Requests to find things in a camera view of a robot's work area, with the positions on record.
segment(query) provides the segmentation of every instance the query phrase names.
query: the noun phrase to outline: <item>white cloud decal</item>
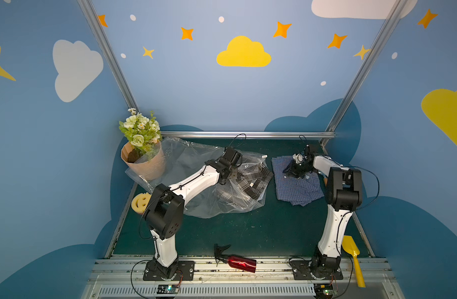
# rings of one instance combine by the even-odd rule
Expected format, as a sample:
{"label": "white cloud decal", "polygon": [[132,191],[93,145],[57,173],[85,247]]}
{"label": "white cloud decal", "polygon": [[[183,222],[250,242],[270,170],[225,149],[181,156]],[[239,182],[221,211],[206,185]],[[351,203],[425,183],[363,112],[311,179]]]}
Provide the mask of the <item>white cloud decal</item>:
{"label": "white cloud decal", "polygon": [[81,41],[74,44],[62,39],[56,41],[52,58],[59,73],[56,93],[64,102],[71,102],[78,97],[104,67],[102,56]]}
{"label": "white cloud decal", "polygon": [[[401,17],[415,7],[418,0],[408,0]],[[313,0],[312,12],[322,18],[386,19],[396,0]]]}

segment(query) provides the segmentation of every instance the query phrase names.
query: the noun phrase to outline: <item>plaid shirt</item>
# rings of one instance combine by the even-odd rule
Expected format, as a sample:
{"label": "plaid shirt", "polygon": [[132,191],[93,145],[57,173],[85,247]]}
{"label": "plaid shirt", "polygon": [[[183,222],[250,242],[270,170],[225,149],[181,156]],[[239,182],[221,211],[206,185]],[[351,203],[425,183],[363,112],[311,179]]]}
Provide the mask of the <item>plaid shirt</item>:
{"label": "plaid shirt", "polygon": [[[225,185],[216,185],[215,192],[238,210],[250,210],[267,188],[273,173],[260,162],[260,158],[242,156],[242,165],[237,168],[237,178],[229,179]],[[233,187],[237,184],[243,192],[240,194]]]}
{"label": "plaid shirt", "polygon": [[291,156],[272,158],[277,198],[279,200],[289,201],[293,206],[301,205],[304,207],[324,195],[317,173],[310,172],[305,178],[295,178],[283,173],[283,170],[292,159]]}

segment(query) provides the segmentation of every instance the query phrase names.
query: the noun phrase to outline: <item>metal rail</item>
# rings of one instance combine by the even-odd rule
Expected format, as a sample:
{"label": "metal rail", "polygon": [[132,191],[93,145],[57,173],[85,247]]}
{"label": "metal rail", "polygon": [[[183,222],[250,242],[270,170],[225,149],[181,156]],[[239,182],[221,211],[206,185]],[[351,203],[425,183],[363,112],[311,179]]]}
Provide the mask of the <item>metal rail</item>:
{"label": "metal rail", "polygon": [[[401,11],[405,7],[405,4],[408,0],[397,0],[393,5],[386,21],[383,23],[383,26],[380,29],[380,32],[375,38],[375,41],[371,45],[370,51],[368,52],[368,56],[363,60],[362,66],[358,70],[358,73],[355,76],[355,79],[351,82],[348,91],[345,94],[345,97],[340,102],[337,111],[333,115],[330,123],[327,126],[327,132],[334,132],[337,128],[338,124],[340,123],[341,119],[345,115],[348,106],[350,106],[351,102],[355,98],[358,90],[363,84],[366,76],[368,75],[369,71],[373,67],[376,58],[380,55],[381,51],[383,50],[384,45],[386,44],[387,40],[390,38],[391,33],[393,33],[394,28],[398,24],[400,20]],[[323,138],[321,140],[322,146],[325,146],[328,142],[327,138]]]}
{"label": "metal rail", "polygon": [[263,131],[162,131],[165,137],[178,138],[234,138],[239,134],[246,134],[247,138],[283,138],[298,139],[303,135],[307,139],[331,139],[335,137],[334,132],[263,132]]}
{"label": "metal rail", "polygon": [[97,43],[99,44],[100,49],[105,56],[107,64],[112,70],[112,74],[117,81],[117,85],[119,86],[120,91],[122,92],[122,95],[127,102],[127,105],[130,108],[136,108],[138,110],[137,103],[134,99],[134,96],[132,95],[132,92],[130,91],[129,85],[125,80],[124,75],[122,74],[122,70],[120,69],[115,54],[112,51],[112,47],[109,43],[109,40],[107,39],[107,36],[105,35],[104,29],[100,24],[92,1],[77,0],[77,2],[79,3],[85,18],[87,19],[87,22],[92,29],[92,33],[94,33],[95,39],[97,40]]}

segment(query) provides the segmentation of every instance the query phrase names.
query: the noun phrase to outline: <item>red spray bottle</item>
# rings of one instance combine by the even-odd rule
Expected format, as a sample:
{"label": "red spray bottle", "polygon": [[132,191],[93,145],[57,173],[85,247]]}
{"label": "red spray bottle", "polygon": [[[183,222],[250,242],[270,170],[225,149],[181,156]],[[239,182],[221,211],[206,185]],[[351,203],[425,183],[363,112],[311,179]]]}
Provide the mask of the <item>red spray bottle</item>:
{"label": "red spray bottle", "polygon": [[225,264],[228,264],[232,268],[255,273],[255,269],[257,267],[256,260],[234,254],[222,254],[222,252],[227,250],[230,246],[231,245],[218,246],[215,244],[215,260],[217,261],[217,264],[221,261]]}

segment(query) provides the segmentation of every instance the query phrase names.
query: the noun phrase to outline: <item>dark green table surface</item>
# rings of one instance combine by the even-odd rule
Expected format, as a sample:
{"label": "dark green table surface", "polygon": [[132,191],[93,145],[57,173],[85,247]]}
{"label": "dark green table surface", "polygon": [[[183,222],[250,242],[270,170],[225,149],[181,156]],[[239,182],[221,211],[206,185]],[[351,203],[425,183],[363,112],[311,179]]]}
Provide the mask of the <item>dark green table surface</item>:
{"label": "dark green table surface", "polygon": [[[189,139],[190,141],[225,147],[231,140]],[[321,152],[317,141],[309,141],[312,151]],[[272,158],[303,151],[300,140],[251,139],[237,147],[242,151],[268,155],[267,166],[272,170]],[[136,194],[145,192],[140,186]],[[232,244],[228,254],[248,256],[311,256],[323,234],[327,219],[324,198],[302,206],[292,206],[277,199],[275,179],[267,188],[265,206],[248,213],[220,214],[201,219],[184,215],[182,228],[176,234],[179,255],[213,255],[213,245]],[[140,215],[129,209],[113,254],[154,254],[154,243],[143,240],[137,232]],[[142,236],[150,236],[144,222]],[[353,236],[360,257],[367,257],[368,250],[350,219],[345,235]]]}

